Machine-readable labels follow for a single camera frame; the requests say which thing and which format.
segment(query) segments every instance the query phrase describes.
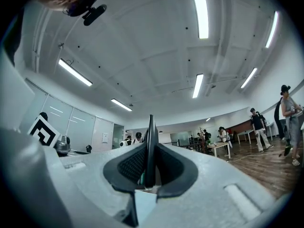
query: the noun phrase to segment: white pants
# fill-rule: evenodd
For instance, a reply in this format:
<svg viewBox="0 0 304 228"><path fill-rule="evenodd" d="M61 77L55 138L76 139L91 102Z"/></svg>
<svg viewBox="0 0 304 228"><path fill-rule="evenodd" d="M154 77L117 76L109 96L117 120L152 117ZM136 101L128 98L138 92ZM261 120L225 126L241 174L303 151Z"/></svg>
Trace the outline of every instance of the white pants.
<svg viewBox="0 0 304 228"><path fill-rule="evenodd" d="M267 136L265 135L263 129L256 130L256 133L257 133L256 140L257 140L258 150L263 151L263 146L262 146L262 143L261 143L261 137L260 136L262 136L262 138L264 140L264 143L265 143L265 147L266 147L266 149L268 149L271 145L268 142Z"/></svg>

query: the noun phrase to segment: white ceiling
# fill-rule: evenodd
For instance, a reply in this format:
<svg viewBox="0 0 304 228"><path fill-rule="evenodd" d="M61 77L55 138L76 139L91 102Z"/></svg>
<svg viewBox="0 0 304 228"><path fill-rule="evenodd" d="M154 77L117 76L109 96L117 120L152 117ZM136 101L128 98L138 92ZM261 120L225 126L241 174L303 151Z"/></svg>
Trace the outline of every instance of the white ceiling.
<svg viewBox="0 0 304 228"><path fill-rule="evenodd" d="M261 74L271 53L264 48L276 9L271 0L207 0L208 39L198 38L193 0L98 0L95 6L101 4L107 11L89 27L57 11L42 16L39 63L27 67L123 117L176 114L244 97L244 78L256 65ZM60 58L74 61L93 85L59 67ZM201 73L203 86L192 100ZM112 98L133 104L133 111Z"/></svg>

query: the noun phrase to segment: linear led light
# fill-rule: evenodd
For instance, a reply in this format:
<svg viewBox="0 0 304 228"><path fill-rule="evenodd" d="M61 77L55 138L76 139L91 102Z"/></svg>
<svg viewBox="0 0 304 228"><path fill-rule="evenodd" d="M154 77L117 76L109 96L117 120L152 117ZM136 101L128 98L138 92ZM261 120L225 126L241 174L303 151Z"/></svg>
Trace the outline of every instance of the linear led light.
<svg viewBox="0 0 304 228"><path fill-rule="evenodd" d="M122 108L126 109L127 111L131 112L132 109L130 109L129 107L125 106L124 104L120 103L119 101L115 100L115 99L112 99L111 100L112 102L114 102L115 104L121 106Z"/></svg>
<svg viewBox="0 0 304 228"><path fill-rule="evenodd" d="M57 114L55 114L55 113L53 113L53 112L51 112L52 114L54 114L54 115L56 115L56 116L59 116L59 115L57 115Z"/></svg>
<svg viewBox="0 0 304 228"><path fill-rule="evenodd" d="M278 22L278 19L279 19L279 13L277 11L275 11L275 17L274 17L274 21L272 22L272 27L271 27L271 31L270 31L270 34L269 34L269 38L268 38L268 41L266 43L266 48L269 48L270 47L270 44L271 44L271 41L275 35L275 29L276 29L276 26L277 26L277 22Z"/></svg>
<svg viewBox="0 0 304 228"><path fill-rule="evenodd" d="M73 69L69 64L67 64L63 59L59 60L59 65L62 66L66 71L74 75L80 81L84 82L87 86L91 86L93 83L83 77L80 73L78 73L75 69Z"/></svg>
<svg viewBox="0 0 304 228"><path fill-rule="evenodd" d="M199 95L200 92L200 86L201 83L203 82L203 74L198 74L196 75L196 83L195 83L195 87L194 87L194 91L193 91L193 97L192 98L196 98Z"/></svg>
<svg viewBox="0 0 304 228"><path fill-rule="evenodd" d="M198 17L199 38L207 39L209 37L207 2L206 0L194 0L194 2Z"/></svg>
<svg viewBox="0 0 304 228"><path fill-rule="evenodd" d="M246 79L246 81L243 83L243 85L241 86L241 89L244 88L246 86L246 84L248 84L249 80L252 78L252 76L256 73L257 68L255 67L251 74L248 76L248 78Z"/></svg>
<svg viewBox="0 0 304 228"><path fill-rule="evenodd" d="M51 106L50 106L50 108L52 108L52 109L54 109L54 110L56 110L56 111L59 111L59 112L63 113L62 111L57 110L56 108L53 108L53 107L51 107Z"/></svg>
<svg viewBox="0 0 304 228"><path fill-rule="evenodd" d="M80 120L80 121L84 121L84 122L85 122L85 120L82 120L82 119L80 119L80 118L77 118L77 117L74 117L74 116L73 116L73 118L76 118L76 119L78 119L78 120Z"/></svg>

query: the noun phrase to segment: table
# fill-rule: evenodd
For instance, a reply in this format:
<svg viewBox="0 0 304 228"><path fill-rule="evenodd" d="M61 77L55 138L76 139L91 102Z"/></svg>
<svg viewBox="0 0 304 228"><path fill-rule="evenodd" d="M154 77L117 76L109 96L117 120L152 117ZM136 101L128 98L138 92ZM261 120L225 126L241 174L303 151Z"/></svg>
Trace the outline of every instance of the table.
<svg viewBox="0 0 304 228"><path fill-rule="evenodd" d="M302 130L303 141L304 141L304 123L302 124L301 130ZM303 159L302 159L302 168L303 167L304 167L304 150L303 150Z"/></svg>
<svg viewBox="0 0 304 228"><path fill-rule="evenodd" d="M266 127L268 127L269 128L269 131L270 131L270 138L271 138L271 141L273 140L272 139L272 131L271 131L271 126L274 124L275 122L272 122L272 123L270 123L270 124L268 124L268 125L266 125Z"/></svg>
<svg viewBox="0 0 304 228"><path fill-rule="evenodd" d="M245 135L245 141L247 141L247 139L246 139L246 134L248 134L249 143L251 144L251 140L250 140L250 135L249 135L249 134L250 134L251 132L253 132L253 131L254 131L253 129L250 129L250 130L247 130L247 131L238 133L238 134L237 134L237 136L238 136L238 137L237 137L237 139L238 139L238 144L241 145L241 143L240 143L240 141L239 141L239 136L240 136L240 135Z"/></svg>
<svg viewBox="0 0 304 228"><path fill-rule="evenodd" d="M217 156L217 148L224 147L226 145L227 145L227 148L228 148L228 157L230 159L230 147L229 147L229 143L228 142L217 142L216 146L214 146L214 144L208 144L207 147L214 149L214 156L218 157Z"/></svg>

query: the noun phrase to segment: gray tank top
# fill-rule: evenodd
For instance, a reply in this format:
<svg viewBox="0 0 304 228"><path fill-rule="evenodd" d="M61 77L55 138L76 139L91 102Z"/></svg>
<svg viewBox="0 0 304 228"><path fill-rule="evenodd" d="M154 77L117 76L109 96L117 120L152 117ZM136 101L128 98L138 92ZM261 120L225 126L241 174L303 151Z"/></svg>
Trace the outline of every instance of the gray tank top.
<svg viewBox="0 0 304 228"><path fill-rule="evenodd" d="M284 102L285 106L286 106L286 111L289 112L291 110L291 107L295 108L295 104L292 100L291 97L289 97L288 99L282 99L281 103Z"/></svg>

